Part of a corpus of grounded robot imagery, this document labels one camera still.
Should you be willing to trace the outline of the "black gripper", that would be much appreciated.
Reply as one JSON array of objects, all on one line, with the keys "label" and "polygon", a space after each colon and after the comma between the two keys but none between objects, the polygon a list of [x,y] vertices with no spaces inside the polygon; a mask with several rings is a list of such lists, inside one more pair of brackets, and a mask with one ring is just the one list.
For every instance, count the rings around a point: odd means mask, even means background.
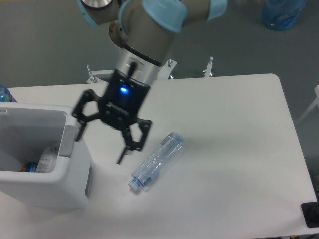
[{"label": "black gripper", "polygon": [[[80,124],[75,141],[82,138],[89,122],[100,118],[104,124],[122,134],[125,146],[117,164],[121,164],[125,155],[130,152],[140,152],[152,126],[152,121],[138,118],[149,89],[149,85],[127,78],[115,70],[101,98],[92,89],[85,90],[72,112],[72,116]],[[98,110],[91,115],[84,114],[88,102],[98,102]]]}]

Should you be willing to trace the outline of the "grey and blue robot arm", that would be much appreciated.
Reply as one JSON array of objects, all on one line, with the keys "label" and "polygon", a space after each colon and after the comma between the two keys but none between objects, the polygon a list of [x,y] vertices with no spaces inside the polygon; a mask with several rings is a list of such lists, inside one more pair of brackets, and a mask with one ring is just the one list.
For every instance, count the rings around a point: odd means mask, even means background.
[{"label": "grey and blue robot arm", "polygon": [[122,155],[141,151],[152,126],[138,116],[153,81],[164,65],[174,38],[190,24],[223,15],[225,0],[80,0],[81,13],[90,26],[118,22],[122,54],[103,93],[87,89],[73,116],[81,139],[87,124],[100,120],[121,132]]}]

